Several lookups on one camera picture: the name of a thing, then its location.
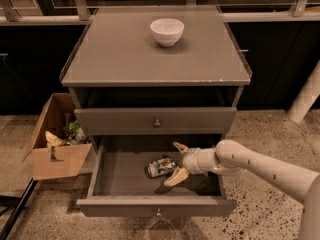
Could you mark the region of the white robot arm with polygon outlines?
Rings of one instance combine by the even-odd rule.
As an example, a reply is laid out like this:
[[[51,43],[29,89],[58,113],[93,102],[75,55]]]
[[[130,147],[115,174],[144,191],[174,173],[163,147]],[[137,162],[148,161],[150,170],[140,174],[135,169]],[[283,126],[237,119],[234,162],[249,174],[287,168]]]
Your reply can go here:
[[[189,148],[176,142],[182,165],[164,185],[173,187],[190,175],[213,172],[236,176],[248,170],[303,205],[298,240],[320,240],[320,173],[293,165],[243,145],[222,140],[214,148]]]

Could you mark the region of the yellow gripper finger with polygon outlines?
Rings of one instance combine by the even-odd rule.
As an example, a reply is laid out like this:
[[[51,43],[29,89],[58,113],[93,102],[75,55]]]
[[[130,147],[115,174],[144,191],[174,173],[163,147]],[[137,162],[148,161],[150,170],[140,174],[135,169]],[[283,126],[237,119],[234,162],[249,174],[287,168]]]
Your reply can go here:
[[[185,168],[177,167],[173,174],[164,181],[166,187],[174,187],[179,183],[186,180],[189,176],[189,172]]]
[[[184,145],[184,144],[181,144],[179,142],[174,142],[173,145],[177,148],[177,150],[181,153],[181,154],[185,154],[188,152],[189,148]]]

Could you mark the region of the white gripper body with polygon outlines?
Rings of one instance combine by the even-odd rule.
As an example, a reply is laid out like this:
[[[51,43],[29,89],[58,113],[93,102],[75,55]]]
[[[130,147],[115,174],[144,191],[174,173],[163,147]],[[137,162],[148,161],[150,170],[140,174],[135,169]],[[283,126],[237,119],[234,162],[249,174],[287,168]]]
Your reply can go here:
[[[188,148],[184,150],[182,165],[190,174],[195,175],[203,173],[198,164],[198,155],[200,151],[200,148]]]

